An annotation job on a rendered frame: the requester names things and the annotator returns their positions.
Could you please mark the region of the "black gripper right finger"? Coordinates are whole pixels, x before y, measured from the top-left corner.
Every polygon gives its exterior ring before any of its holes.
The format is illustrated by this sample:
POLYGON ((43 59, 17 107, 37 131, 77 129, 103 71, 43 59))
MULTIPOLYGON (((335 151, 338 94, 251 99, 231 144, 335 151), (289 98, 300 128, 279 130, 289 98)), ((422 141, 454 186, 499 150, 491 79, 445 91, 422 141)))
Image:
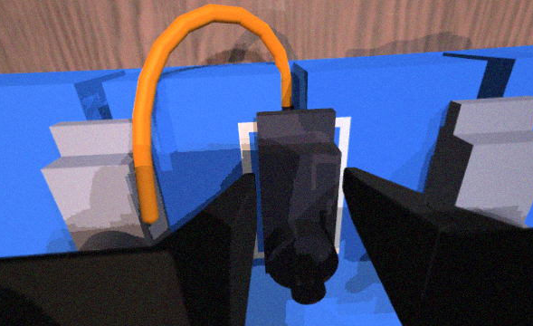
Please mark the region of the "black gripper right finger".
POLYGON ((342 191, 401 326, 533 326, 533 227, 355 167, 342 191))

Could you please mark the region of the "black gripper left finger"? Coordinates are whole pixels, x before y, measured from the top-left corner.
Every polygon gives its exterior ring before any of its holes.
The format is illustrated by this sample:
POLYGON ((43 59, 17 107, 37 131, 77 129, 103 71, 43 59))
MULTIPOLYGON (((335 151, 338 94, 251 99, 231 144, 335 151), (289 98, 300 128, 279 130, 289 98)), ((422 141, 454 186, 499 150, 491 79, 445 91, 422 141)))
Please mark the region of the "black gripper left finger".
POLYGON ((254 173, 148 247, 0 257, 0 326, 245 326, 254 173))

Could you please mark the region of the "blue flat deck plate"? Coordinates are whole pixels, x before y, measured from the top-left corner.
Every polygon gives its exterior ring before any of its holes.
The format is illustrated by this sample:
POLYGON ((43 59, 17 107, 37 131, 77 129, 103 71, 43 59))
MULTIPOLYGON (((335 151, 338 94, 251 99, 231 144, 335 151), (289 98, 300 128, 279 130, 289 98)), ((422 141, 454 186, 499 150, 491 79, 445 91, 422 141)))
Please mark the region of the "blue flat deck plate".
POLYGON ((256 111, 275 62, 164 67, 151 114, 157 221, 142 221, 132 115, 143 68, 0 73, 0 257, 154 246, 245 173, 257 232, 245 326, 401 326, 342 191, 355 167, 533 227, 533 45, 289 61, 294 110, 332 108, 342 152, 324 298, 265 273, 256 111))

